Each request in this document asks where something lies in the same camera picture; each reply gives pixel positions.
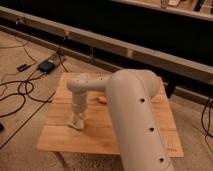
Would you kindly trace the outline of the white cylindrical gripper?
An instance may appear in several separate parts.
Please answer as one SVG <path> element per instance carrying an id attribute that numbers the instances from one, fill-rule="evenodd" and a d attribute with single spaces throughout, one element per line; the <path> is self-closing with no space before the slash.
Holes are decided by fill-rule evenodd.
<path id="1" fill-rule="evenodd" d="M 85 127 L 86 114 L 83 113 L 87 109 L 87 93 L 72 93 L 72 110 L 74 113 L 71 113 L 69 116 L 69 124 L 75 123 L 75 115 L 80 113 L 81 126 Z"/>

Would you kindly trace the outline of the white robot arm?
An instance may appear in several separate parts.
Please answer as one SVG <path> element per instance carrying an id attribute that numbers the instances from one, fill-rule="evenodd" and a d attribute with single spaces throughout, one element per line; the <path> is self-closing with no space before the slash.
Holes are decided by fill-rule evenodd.
<path id="1" fill-rule="evenodd" d="M 69 125 L 82 130 L 87 93 L 103 91 L 124 170 L 174 171 L 151 105 L 159 87 L 159 77 L 149 70 L 124 69 L 109 76 L 71 78 L 67 81 L 72 92 Z"/>

